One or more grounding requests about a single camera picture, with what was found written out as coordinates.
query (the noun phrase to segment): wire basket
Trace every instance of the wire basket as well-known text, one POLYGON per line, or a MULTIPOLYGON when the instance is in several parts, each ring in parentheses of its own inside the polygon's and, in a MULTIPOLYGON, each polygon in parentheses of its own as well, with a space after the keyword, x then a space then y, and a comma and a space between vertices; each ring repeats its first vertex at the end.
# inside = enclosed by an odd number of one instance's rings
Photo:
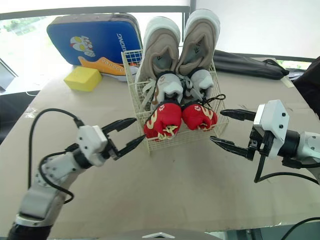
MULTIPOLYGON (((151 111, 141 111, 141 103, 144 100, 144 95, 142 93, 143 87, 149 83, 149 81, 143 81, 136 83, 135 82, 135 76, 132 75, 132 67, 139 67, 140 61, 142 59, 142 50, 130 50, 130 51, 124 51, 121 53, 122 55, 122 61, 123 66, 125 70, 126 80, 129 87, 129 92, 132 99, 132 104, 134 108, 134 112, 137 118, 138 122, 138 130, 143 135, 144 134, 144 124, 146 120, 150 117, 152 114, 151 111)), ((212 62, 210 66, 210 74, 212 76, 213 80, 213 91, 212 91, 212 97, 219 95, 220 87, 218 84, 218 77, 215 69, 215 65, 212 62)), ((181 127, 172 139, 166 139, 162 141, 156 141, 158 138, 146 138, 146 147, 149 151, 158 150, 170 146, 176 146, 180 144, 185 144, 193 141, 197 141, 200 139, 207 139, 209 136, 216 136, 219 137, 224 129, 226 128, 227 124, 229 123, 229 120, 226 116, 223 116, 220 114, 220 111, 225 109, 225 104, 223 100, 214 100, 210 103, 212 110, 214 110, 218 116, 218 122, 216 125, 214 125, 214 128, 211 128, 207 131, 202 130, 190 130, 188 127, 183 123, 181 124, 181 127)))

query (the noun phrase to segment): blue case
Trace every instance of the blue case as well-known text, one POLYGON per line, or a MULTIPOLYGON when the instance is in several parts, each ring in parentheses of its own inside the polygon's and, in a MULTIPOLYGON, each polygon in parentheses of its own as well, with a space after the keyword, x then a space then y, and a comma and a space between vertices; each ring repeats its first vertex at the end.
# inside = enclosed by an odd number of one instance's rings
POLYGON ((46 29, 64 59, 81 65, 105 57, 122 64, 121 52, 142 49, 137 20, 128 13, 77 14, 57 17, 46 29))

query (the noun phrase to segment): table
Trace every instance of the table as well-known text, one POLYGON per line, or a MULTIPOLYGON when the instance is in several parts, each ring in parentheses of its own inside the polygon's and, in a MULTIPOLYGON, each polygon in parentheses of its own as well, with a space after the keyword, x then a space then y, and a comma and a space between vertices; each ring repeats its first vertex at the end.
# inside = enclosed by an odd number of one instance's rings
MULTIPOLYGON (((218 72, 227 108, 257 109, 280 99, 289 129, 319 132, 319 120, 299 92, 282 81, 218 72)), ((49 82, 0 146, 0 236, 6 236, 27 189, 27 143, 35 115, 46 108, 70 111, 88 125, 100 127, 133 117, 126 83, 103 77, 90 93, 73 91, 62 81, 49 82)), ((231 119, 221 137, 247 146, 252 122, 231 119)), ((115 143, 138 136, 136 126, 111 134, 115 143)), ((75 142, 76 128, 60 113, 46 113, 34 135, 33 169, 41 157, 75 142)), ((120 232, 179 228, 225 231, 294 224, 318 216, 320 189, 314 183, 278 176, 254 183, 253 162, 219 148, 210 140, 148 154, 141 144, 130 154, 103 167, 92 167, 71 186, 75 199, 66 204, 51 238, 103 237, 120 232)), ((292 171, 279 160, 267 160, 264 173, 292 171)))

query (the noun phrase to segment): yellow sneaker illustration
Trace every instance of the yellow sneaker illustration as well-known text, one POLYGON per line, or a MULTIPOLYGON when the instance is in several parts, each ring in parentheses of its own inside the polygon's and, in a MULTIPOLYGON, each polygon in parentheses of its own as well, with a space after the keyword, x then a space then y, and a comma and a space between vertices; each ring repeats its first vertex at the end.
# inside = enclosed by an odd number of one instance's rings
MULTIPOLYGON (((78 59, 85 68, 97 69, 102 75, 112 77, 121 82, 127 81, 125 68, 105 57, 101 57, 97 61, 88 61, 82 56, 78 56, 78 59)), ((130 66, 130 70, 134 78, 138 68, 136 66, 130 66)))

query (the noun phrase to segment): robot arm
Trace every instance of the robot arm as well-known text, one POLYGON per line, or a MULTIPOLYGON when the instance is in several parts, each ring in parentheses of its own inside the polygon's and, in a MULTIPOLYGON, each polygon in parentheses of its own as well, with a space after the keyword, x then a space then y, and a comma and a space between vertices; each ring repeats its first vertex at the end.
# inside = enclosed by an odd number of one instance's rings
MULTIPOLYGON (((306 168, 320 184, 320 134, 312 132, 299 134, 296 131, 288 130, 289 115, 280 100, 271 100, 266 104, 259 105, 257 112, 226 109, 220 113, 241 121, 253 121, 253 126, 247 148, 236 146, 232 141, 211 136, 210 139, 218 146, 251 161, 254 159, 255 152, 258 151, 261 155, 260 163, 262 166, 266 157, 269 159, 275 159, 277 156, 283 157, 282 164, 284 166, 295 169, 306 168)), ((258 178, 254 180, 256 183, 261 181, 258 173, 257 176, 258 178)))
POLYGON ((48 155, 39 164, 34 181, 24 196, 8 240, 45 240, 55 223, 66 196, 78 175, 86 169, 102 166, 112 157, 114 160, 135 149, 144 139, 140 136, 118 150, 108 133, 118 132, 136 121, 126 118, 115 121, 102 129, 98 126, 80 126, 77 141, 67 152, 58 156, 48 155))

